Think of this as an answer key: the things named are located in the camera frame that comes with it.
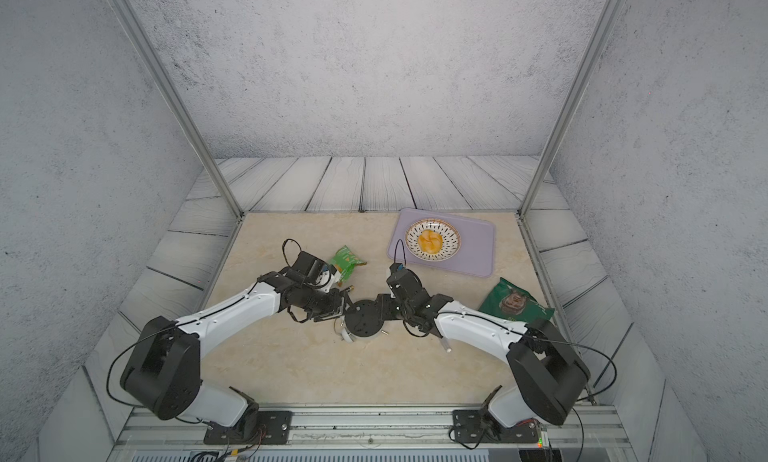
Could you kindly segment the white twin-bell alarm clock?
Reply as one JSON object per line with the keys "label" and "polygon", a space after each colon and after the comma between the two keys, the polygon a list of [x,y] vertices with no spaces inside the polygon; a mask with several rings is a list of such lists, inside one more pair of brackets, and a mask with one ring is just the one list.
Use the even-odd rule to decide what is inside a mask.
{"label": "white twin-bell alarm clock", "polygon": [[374,300],[360,300],[346,309],[340,335],[347,343],[368,340],[380,335],[384,324],[383,304]]}

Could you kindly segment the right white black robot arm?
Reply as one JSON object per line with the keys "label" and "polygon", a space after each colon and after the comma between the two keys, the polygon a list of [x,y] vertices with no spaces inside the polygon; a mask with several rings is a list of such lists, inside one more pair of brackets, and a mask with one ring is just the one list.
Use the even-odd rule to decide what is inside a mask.
{"label": "right white black robot arm", "polygon": [[499,387],[484,406],[498,425],[514,427],[529,419],[562,425],[590,379],[586,364],[548,320],[509,321],[427,292],[419,277],[394,263],[386,279],[383,313],[401,320],[420,337],[458,341],[508,364],[515,385]]}

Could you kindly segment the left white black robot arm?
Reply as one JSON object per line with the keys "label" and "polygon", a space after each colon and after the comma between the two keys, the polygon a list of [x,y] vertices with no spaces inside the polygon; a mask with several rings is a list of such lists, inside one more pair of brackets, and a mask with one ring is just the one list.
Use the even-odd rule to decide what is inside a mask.
{"label": "left white black robot arm", "polygon": [[290,266],[261,275],[233,297],[175,320],[158,316],[128,349],[121,389],[158,419],[193,418],[233,428],[258,410],[257,403],[235,389],[207,384],[203,359],[216,347],[256,322],[281,312],[304,313],[304,322],[343,316],[351,304],[338,288],[340,272],[302,251]]}

